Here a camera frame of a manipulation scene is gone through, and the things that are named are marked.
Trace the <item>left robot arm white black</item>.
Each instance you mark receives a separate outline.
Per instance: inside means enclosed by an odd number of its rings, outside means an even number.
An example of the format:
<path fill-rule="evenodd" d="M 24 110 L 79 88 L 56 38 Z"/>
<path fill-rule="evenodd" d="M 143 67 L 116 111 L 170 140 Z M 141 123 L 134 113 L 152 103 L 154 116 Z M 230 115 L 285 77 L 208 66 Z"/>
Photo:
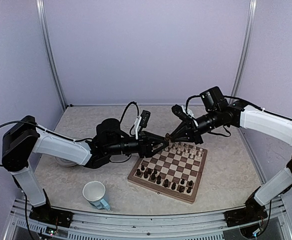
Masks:
<path fill-rule="evenodd" d="M 121 129 L 119 120 L 107 118 L 97 125 L 94 138 L 79 140 L 50 131 L 27 115 L 3 135 L 2 165 L 26 194 L 36 214 L 49 223 L 56 212 L 29 166 L 30 155 L 44 154 L 97 169 L 109 163 L 111 156 L 138 154 L 150 158 L 169 145 L 163 136 L 143 131 L 147 121 L 142 117 L 138 122 L 141 125 L 130 136 Z"/>

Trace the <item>dark queen piece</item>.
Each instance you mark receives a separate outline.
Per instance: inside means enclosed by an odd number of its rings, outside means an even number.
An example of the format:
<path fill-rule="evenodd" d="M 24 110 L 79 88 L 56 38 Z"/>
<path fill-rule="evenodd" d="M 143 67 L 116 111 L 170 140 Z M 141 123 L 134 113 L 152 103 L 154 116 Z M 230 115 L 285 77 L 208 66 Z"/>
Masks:
<path fill-rule="evenodd" d="M 175 189 L 176 189 L 176 183 L 175 183 L 175 182 L 172 183 L 172 185 L 171 185 L 171 189 L 172 189 L 172 190 L 175 190 Z"/>

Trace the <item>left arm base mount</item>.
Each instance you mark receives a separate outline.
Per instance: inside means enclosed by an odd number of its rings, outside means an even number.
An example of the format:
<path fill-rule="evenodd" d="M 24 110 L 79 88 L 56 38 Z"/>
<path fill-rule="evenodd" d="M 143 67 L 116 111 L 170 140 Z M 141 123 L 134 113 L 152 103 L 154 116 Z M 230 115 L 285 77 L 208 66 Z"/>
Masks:
<path fill-rule="evenodd" d="M 73 213 L 67 210 L 52 208 L 48 205 L 32 207 L 29 217 L 41 223 L 69 228 Z"/>

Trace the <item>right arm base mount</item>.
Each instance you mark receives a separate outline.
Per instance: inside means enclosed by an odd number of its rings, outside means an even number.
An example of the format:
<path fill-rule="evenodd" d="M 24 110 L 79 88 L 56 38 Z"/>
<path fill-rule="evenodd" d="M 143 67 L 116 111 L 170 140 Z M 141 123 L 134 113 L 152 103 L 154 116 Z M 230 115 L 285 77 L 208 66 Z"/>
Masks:
<path fill-rule="evenodd" d="M 226 211 L 224 212 L 224 216 L 227 227 L 234 227 L 259 221 L 262 218 L 266 219 L 268 214 L 264 206 L 255 207 L 248 205 L 243 208 Z"/>

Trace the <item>dark bishop piece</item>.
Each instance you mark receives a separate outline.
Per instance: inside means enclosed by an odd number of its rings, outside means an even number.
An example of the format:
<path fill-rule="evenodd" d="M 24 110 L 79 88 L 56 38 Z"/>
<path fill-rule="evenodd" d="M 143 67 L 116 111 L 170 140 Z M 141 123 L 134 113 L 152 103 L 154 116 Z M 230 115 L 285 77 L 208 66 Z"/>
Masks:
<path fill-rule="evenodd" d="M 168 187 L 168 184 L 169 184 L 169 180 L 168 179 L 165 179 L 164 180 L 164 183 L 163 183 L 163 187 L 167 188 Z"/>

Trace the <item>dark rook piece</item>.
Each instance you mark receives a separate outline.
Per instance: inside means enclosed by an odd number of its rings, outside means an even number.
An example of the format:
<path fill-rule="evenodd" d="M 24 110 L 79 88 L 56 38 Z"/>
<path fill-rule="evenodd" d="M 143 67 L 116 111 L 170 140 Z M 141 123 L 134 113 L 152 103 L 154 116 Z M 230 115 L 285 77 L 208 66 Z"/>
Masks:
<path fill-rule="evenodd" d="M 185 188 L 184 188 L 183 186 L 180 185 L 179 188 L 178 188 L 178 192 L 182 193 L 182 192 L 184 191 L 184 189 L 185 189 Z"/>

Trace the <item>dark knight piece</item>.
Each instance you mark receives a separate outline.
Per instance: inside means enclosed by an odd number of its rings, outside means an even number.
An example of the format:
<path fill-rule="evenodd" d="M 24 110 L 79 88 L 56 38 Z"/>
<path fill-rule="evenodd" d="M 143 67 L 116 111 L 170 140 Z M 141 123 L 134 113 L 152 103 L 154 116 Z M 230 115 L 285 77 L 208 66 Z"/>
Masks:
<path fill-rule="evenodd" d="M 168 133 L 165 135 L 165 140 L 166 141 L 169 141 L 170 140 L 170 135 Z"/>

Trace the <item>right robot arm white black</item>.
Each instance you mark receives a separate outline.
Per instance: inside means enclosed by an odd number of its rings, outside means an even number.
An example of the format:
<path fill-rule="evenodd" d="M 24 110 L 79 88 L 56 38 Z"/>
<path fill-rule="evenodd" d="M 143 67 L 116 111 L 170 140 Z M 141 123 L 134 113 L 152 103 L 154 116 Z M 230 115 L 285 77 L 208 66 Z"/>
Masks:
<path fill-rule="evenodd" d="M 270 216 L 266 205 L 292 187 L 292 118 L 271 112 L 245 99 L 223 95 L 220 88 L 212 87 L 198 96 L 206 114 L 195 117 L 185 105 L 172 106 L 172 112 L 182 122 L 170 134 L 171 142 L 202 144 L 202 135 L 212 134 L 218 127 L 234 126 L 247 133 L 245 140 L 254 157 L 279 159 L 267 182 L 257 188 L 246 200 L 244 207 L 224 213 L 228 226 L 237 226 Z"/>

